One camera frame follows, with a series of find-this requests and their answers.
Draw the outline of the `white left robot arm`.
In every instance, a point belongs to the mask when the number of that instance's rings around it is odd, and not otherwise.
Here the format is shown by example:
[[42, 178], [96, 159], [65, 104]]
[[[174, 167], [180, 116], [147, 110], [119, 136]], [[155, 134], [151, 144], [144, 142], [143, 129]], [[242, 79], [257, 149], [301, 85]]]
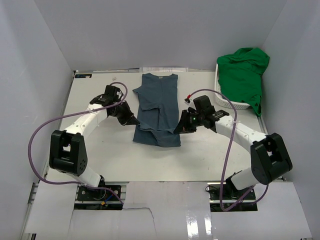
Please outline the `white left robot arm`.
[[88, 113], [64, 130], [55, 130], [51, 134], [49, 167], [89, 186], [88, 193], [96, 200], [107, 193], [105, 180], [88, 166], [85, 140], [108, 117], [117, 118], [122, 126], [140, 124], [123, 98], [120, 88], [107, 85], [104, 93], [89, 102]]

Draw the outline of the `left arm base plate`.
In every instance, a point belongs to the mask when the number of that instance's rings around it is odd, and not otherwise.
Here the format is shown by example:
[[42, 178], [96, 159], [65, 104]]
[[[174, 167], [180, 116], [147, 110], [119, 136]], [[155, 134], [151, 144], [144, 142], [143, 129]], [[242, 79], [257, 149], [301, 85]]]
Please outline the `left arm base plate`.
[[118, 197], [121, 197], [121, 185], [106, 185], [114, 193], [102, 189], [90, 189], [84, 186], [78, 187], [74, 209], [87, 211], [120, 211], [123, 204]]

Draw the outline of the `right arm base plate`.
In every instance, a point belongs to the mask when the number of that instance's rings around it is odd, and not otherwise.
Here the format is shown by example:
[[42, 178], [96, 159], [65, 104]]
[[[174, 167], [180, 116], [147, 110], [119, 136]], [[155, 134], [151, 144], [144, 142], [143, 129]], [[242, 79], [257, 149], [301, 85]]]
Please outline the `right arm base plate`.
[[[224, 183], [222, 194], [222, 205], [225, 209], [234, 204], [249, 188], [245, 188], [240, 191], [233, 191], [227, 187]], [[223, 210], [220, 206], [220, 184], [208, 183], [205, 191], [209, 194], [209, 205], [211, 213], [222, 213]], [[253, 189], [240, 201], [236, 206], [230, 209], [228, 212], [256, 212], [258, 210], [255, 191]]]

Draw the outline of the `blue t shirt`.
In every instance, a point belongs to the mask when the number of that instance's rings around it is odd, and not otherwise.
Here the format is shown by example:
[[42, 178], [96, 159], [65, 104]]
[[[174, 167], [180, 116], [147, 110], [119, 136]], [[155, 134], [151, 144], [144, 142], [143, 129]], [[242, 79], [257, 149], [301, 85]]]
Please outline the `blue t shirt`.
[[133, 142], [162, 148], [180, 147], [180, 135], [174, 134], [179, 122], [178, 75], [145, 73], [141, 86], [133, 92], [139, 101], [137, 119], [140, 122]]

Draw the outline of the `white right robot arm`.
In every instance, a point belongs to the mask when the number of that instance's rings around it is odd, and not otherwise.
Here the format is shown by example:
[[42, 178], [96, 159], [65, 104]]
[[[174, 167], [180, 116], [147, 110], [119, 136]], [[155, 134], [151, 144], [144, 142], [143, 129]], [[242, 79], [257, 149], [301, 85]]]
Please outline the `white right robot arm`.
[[273, 133], [267, 135], [237, 123], [224, 110], [216, 111], [208, 96], [192, 100], [194, 107], [183, 110], [175, 134], [190, 134], [197, 127], [205, 127], [228, 137], [250, 154], [250, 167], [226, 179], [226, 195], [236, 200], [244, 190], [256, 184], [268, 185], [293, 168], [283, 138]]

